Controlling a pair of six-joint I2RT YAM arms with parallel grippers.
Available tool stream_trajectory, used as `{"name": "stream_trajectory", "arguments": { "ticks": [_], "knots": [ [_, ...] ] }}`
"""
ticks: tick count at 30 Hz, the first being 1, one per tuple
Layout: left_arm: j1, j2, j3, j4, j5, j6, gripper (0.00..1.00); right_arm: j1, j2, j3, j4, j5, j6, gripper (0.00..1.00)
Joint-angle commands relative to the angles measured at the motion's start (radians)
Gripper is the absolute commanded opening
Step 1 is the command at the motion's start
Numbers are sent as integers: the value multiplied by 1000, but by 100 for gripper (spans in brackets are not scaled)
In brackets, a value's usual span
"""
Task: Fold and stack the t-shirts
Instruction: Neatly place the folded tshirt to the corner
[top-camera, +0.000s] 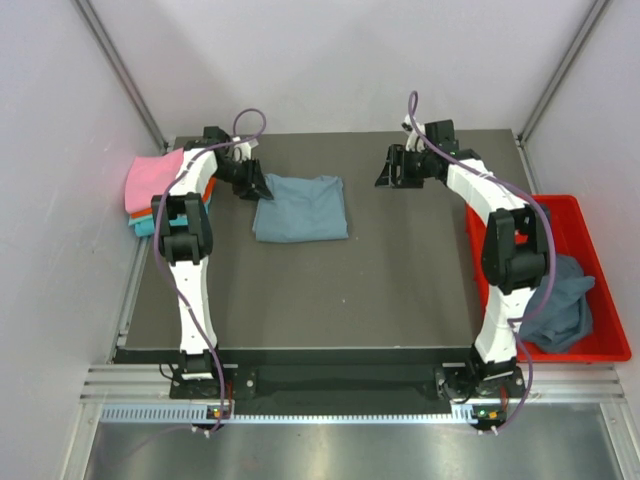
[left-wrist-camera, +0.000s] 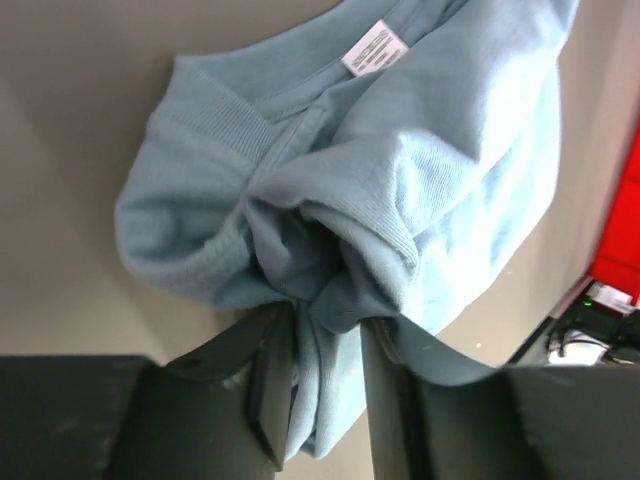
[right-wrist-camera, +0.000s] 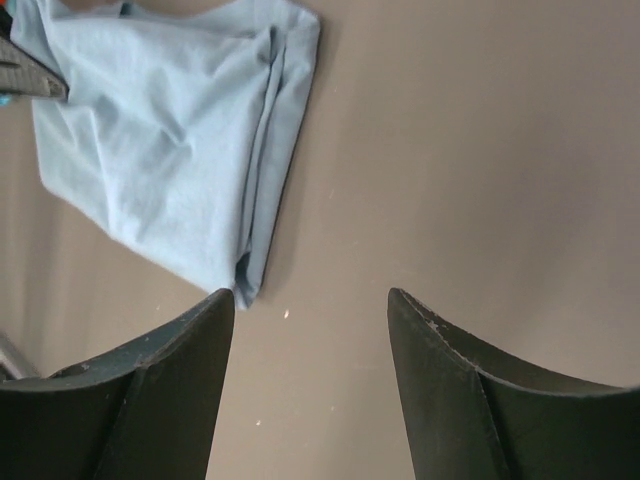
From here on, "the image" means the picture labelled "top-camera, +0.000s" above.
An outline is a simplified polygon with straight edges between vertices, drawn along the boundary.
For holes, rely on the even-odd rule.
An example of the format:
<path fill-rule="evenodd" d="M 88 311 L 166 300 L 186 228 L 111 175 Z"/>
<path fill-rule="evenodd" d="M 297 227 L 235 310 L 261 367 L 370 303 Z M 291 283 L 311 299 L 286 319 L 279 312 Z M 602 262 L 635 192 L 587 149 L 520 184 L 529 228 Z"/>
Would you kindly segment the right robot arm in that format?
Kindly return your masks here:
<path fill-rule="evenodd" d="M 420 189 L 435 179 L 459 195 L 485 227 L 481 271 L 489 285 L 483 325 L 466 362 L 467 384 L 487 396 L 516 374 L 519 323 L 550 270 L 545 211 L 511 192 L 471 149 L 462 150 L 450 120 L 405 119 L 403 144 L 389 146 L 376 186 Z"/>

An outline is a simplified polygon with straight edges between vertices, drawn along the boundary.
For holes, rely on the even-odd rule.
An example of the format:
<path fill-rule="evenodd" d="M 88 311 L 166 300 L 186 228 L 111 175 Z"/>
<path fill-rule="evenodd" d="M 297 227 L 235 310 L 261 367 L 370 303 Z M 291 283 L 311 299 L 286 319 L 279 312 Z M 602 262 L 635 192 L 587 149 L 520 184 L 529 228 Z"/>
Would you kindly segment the grey-blue polo shirt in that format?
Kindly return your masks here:
<path fill-rule="evenodd" d="M 252 231 L 259 242 L 303 243 L 349 238 L 343 180 L 267 174 L 272 200 L 260 199 Z"/>

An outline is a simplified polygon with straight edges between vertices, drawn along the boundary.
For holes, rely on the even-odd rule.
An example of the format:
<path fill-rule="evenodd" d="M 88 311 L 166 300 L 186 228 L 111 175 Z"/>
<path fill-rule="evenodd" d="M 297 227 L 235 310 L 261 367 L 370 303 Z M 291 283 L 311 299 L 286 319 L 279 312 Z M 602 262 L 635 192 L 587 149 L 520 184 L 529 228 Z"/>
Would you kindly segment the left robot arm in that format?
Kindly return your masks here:
<path fill-rule="evenodd" d="M 227 374 L 210 316 L 207 271 L 213 232 L 204 194 L 215 179 L 231 185 L 243 199 L 271 200 L 260 162 L 252 157 L 257 145 L 256 134 L 243 138 L 205 128 L 200 139 L 180 151 L 175 178 L 151 203 L 155 260 L 178 299 L 181 340 L 175 382 L 193 384 L 209 397 L 224 390 Z"/>

